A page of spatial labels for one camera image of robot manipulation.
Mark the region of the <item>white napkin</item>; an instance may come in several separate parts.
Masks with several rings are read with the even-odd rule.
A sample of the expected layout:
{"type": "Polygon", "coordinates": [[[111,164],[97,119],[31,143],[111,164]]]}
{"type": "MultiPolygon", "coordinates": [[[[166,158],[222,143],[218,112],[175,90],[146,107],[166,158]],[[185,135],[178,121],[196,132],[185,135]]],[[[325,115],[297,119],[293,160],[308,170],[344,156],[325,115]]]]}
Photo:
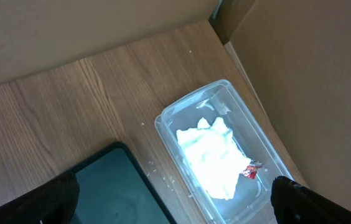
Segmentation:
{"type": "Polygon", "coordinates": [[[177,141],[198,183],[215,199],[234,197],[239,175],[250,164],[223,118],[201,118],[196,128],[176,131],[177,141]]]}

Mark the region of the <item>red snack wrapper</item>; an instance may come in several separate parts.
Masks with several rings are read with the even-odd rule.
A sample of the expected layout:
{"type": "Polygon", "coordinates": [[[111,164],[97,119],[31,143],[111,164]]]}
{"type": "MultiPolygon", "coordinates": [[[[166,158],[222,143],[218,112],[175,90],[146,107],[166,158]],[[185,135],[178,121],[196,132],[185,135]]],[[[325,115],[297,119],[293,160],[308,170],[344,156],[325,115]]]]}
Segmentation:
{"type": "Polygon", "coordinates": [[[250,164],[246,167],[246,169],[241,172],[241,175],[249,179],[255,179],[258,170],[262,167],[263,163],[258,161],[251,161],[250,164]]]}

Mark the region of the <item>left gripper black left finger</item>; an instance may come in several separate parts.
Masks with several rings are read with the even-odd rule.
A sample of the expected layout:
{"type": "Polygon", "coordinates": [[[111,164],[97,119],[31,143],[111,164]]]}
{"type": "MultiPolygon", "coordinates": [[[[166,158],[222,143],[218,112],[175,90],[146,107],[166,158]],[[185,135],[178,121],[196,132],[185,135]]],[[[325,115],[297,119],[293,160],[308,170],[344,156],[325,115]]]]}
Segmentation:
{"type": "Polygon", "coordinates": [[[79,195],[75,174],[60,175],[0,206],[0,224],[70,223],[79,195]]]}

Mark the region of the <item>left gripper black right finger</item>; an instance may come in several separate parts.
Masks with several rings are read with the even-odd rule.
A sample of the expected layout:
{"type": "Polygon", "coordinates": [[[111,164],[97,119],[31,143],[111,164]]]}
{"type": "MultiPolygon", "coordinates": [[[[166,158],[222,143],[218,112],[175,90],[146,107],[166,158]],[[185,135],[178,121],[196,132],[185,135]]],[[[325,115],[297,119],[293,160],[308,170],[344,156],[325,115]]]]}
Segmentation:
{"type": "Polygon", "coordinates": [[[351,224],[351,211],[285,176],[273,181],[271,205],[278,224],[351,224]]]}

